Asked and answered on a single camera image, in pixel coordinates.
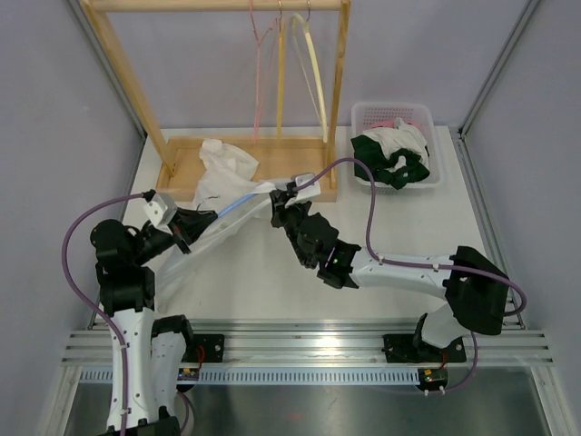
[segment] wooden base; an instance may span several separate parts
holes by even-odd
[[[316,136],[263,136],[256,144],[249,136],[217,136],[216,139],[235,145],[259,161],[254,181],[291,177],[301,173],[319,173],[326,166],[328,149]],[[170,149],[176,150],[175,175],[171,177],[162,166],[155,189],[169,193],[176,202],[190,202],[198,181],[206,172],[199,157],[203,137],[174,136],[169,140]],[[335,169],[320,179],[321,195],[318,202],[337,201]]]

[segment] clothes hanger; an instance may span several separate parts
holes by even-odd
[[[326,110],[326,106],[325,106],[325,97],[323,95],[322,82],[320,80],[319,62],[317,60],[317,54],[315,52],[315,45],[312,42],[312,37],[310,35],[310,25],[309,25],[310,0],[307,0],[307,5],[309,7],[309,15],[307,16],[306,20],[301,15],[296,14],[296,13],[292,14],[292,16],[290,17],[290,31],[292,33],[292,44],[294,46],[294,50],[295,50],[297,56],[299,57],[300,68],[301,68],[302,73],[305,77],[305,82],[307,83],[307,88],[309,89],[310,99],[311,99],[313,107],[315,109],[315,113],[317,114],[317,118],[319,119],[320,128],[322,129],[322,132],[323,132],[323,142],[326,143],[329,140],[329,128],[327,126],[327,110]],[[315,85],[317,87],[317,99],[319,101],[319,104],[317,104],[315,102],[315,97],[314,97],[312,89],[310,87],[309,75],[307,74],[307,70],[306,70],[304,62],[302,60],[302,56],[300,55],[299,41],[297,40],[297,35],[296,35],[297,23],[300,24],[300,28],[302,29],[302,32],[304,33],[305,41],[307,42],[307,47],[309,49],[310,63],[312,65],[312,72],[313,72],[313,76],[315,78]]]
[[[259,127],[261,125],[262,107],[264,106],[264,96],[266,95],[266,90],[268,89],[268,83],[269,83],[270,78],[271,78],[272,58],[274,55],[274,43],[276,42],[276,39],[272,40],[271,56],[270,56],[269,64],[268,64],[267,71],[266,71],[266,79],[265,79],[266,84],[265,84],[265,86],[261,85],[261,65],[262,65],[261,49],[262,49],[262,43],[264,42],[266,35],[274,30],[274,28],[276,27],[277,21],[279,21],[279,19],[274,18],[274,20],[272,20],[271,25],[266,29],[266,31],[264,31],[264,34],[262,34],[262,36],[259,36],[258,30],[256,28],[256,23],[254,22],[254,13],[252,12],[253,3],[254,3],[253,0],[249,0],[251,22],[252,22],[252,31],[254,33],[254,39],[256,41],[256,95],[255,95],[256,96],[256,102],[255,102],[256,109],[255,109],[255,113],[254,113],[254,131],[252,134],[252,141],[254,143],[256,143],[256,139],[258,137],[258,130],[259,130]],[[280,19],[282,19],[281,0],[279,0],[279,8],[280,8]]]

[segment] gray wall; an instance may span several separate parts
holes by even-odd
[[[392,100],[423,103],[437,122],[460,125],[525,3],[353,0],[340,123],[350,123],[356,102]],[[260,29],[277,15],[257,14]],[[248,14],[116,14],[112,21],[163,126],[252,125],[256,49]],[[310,22],[330,105],[337,15],[313,13]],[[267,40],[265,59],[270,47]],[[285,125],[315,125],[291,44],[287,59]],[[276,75],[269,91],[263,125],[276,122]]]
[[[549,0],[468,133],[509,267],[581,416],[581,3]]]
[[[64,233],[127,191],[140,141],[65,1],[0,2],[0,58],[0,433],[30,436],[67,333],[88,319],[61,270]],[[72,268],[95,296],[89,230]]]

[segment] red wire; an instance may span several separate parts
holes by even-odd
[[[442,364],[439,365],[439,370],[441,370],[442,368],[444,368],[446,366],[446,363],[448,363],[448,352],[444,352],[442,354]]]

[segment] pink cloth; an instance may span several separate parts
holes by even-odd
[[[413,125],[418,130],[421,131],[421,128],[419,127],[419,124],[418,123],[414,123],[412,121],[411,123],[408,123],[408,124]],[[372,124],[371,127],[370,127],[370,129],[375,129],[377,127],[389,127],[390,129],[395,129],[396,128],[396,122],[395,122],[395,120],[379,121],[378,123]]]

